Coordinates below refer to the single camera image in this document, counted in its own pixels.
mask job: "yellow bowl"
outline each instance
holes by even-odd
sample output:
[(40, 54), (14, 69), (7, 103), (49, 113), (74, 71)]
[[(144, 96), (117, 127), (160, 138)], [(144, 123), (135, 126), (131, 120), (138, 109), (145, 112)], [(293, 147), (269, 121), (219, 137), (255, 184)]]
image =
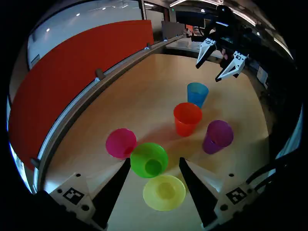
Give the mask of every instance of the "yellow bowl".
[(179, 207), (186, 196), (184, 184), (176, 177), (160, 175), (148, 181), (143, 189), (146, 204), (158, 211)]

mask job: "blue cup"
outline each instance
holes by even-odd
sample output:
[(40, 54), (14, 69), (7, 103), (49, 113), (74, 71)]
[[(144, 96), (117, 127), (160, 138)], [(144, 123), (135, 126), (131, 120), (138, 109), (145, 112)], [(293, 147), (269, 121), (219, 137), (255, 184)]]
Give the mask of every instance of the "blue cup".
[(202, 107), (209, 89), (201, 83), (190, 83), (187, 85), (187, 101), (198, 107)]

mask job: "gray partition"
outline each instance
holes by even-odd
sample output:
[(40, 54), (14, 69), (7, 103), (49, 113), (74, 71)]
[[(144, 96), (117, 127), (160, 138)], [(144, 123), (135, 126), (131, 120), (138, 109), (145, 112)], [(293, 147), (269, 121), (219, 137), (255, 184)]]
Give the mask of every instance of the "gray partition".
[(162, 27), (162, 37), (163, 38), (173, 38), (175, 36), (180, 36), (183, 34), (185, 25), (177, 22), (166, 22), (161, 21)]

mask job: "red panel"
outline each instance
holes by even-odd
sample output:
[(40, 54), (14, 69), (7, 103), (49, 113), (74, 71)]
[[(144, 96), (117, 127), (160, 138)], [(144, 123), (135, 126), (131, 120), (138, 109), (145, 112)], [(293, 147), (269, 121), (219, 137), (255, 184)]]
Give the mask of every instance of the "red panel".
[(84, 31), (47, 53), (28, 73), (11, 108), (9, 136), (24, 164), (40, 147), (57, 117), (103, 71), (153, 44), (150, 20), (116, 22)]

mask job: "office desk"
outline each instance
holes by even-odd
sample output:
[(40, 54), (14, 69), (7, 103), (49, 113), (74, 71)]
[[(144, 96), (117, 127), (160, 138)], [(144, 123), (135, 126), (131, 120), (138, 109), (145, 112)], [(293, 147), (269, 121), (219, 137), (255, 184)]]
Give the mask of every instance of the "office desk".
[[(181, 42), (183, 42), (183, 41), (188, 42), (188, 45), (187, 46), (181, 45)], [(177, 41), (174, 41), (173, 43), (166, 45), (166, 48), (167, 49), (173, 49), (173, 50), (184, 50), (184, 51), (199, 53), (200, 45), (201, 45), (201, 42), (192, 42), (191, 38), (181, 38)], [(214, 51), (211, 54), (211, 56), (213, 56), (215, 58), (219, 58), (219, 59), (223, 58), (223, 55), (218, 50)]]
[[(183, 182), (178, 167), (180, 157), (234, 185), (265, 165), (268, 130), (247, 76), (240, 74), (216, 83), (219, 64), (205, 62), (199, 69), (195, 64), (193, 58), (155, 54), (127, 71), (95, 99), (68, 131), (51, 161), (45, 189), (52, 191), (74, 172), (85, 176), (98, 172), (103, 178), (105, 169), (120, 161), (108, 155), (105, 141), (121, 127), (132, 130), (139, 143), (160, 144), (169, 156), (165, 174)], [(187, 101), (186, 87), (194, 81), (207, 85), (209, 94), (202, 107), (202, 121), (193, 135), (183, 138), (175, 132), (173, 109)], [(215, 119), (232, 126), (234, 141), (208, 155), (201, 144), (208, 124)], [(148, 180), (130, 170), (108, 221), (109, 231), (200, 230), (201, 220), (188, 190), (179, 208), (158, 212), (143, 201), (142, 190)]]

